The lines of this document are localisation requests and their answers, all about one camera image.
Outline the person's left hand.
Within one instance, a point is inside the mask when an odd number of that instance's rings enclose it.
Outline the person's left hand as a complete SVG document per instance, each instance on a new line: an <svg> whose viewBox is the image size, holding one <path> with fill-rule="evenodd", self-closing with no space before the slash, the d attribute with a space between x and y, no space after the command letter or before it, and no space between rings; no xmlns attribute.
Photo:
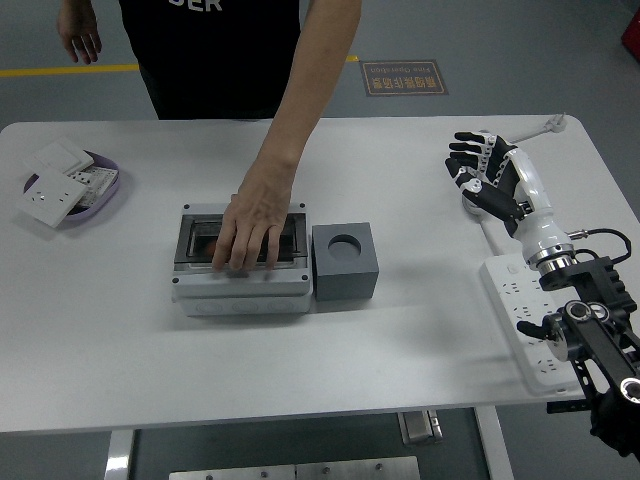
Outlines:
<svg viewBox="0 0 640 480"><path fill-rule="evenodd" d="M256 158L224 212L214 269L252 270L263 245L266 268L275 267L297 168L285 158Z"/></svg>

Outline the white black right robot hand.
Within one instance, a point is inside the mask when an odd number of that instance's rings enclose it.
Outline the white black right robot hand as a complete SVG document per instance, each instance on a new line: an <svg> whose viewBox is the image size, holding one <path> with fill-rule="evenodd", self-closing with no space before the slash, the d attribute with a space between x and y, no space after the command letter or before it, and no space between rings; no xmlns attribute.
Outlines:
<svg viewBox="0 0 640 480"><path fill-rule="evenodd" d="M457 132L449 149L445 166L462 197L503 222L531 269L550 271L575 262L572 240L557 225L542 180L523 149L488 132Z"/></svg>

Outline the person's right hand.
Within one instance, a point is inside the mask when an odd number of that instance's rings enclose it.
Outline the person's right hand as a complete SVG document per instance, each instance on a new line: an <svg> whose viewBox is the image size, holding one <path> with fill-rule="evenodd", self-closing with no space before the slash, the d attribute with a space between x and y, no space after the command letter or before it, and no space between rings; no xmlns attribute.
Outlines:
<svg viewBox="0 0 640 480"><path fill-rule="evenodd" d="M97 17L90 1L62 1L56 27L62 46L72 62L91 65L98 61L102 42Z"/></svg>

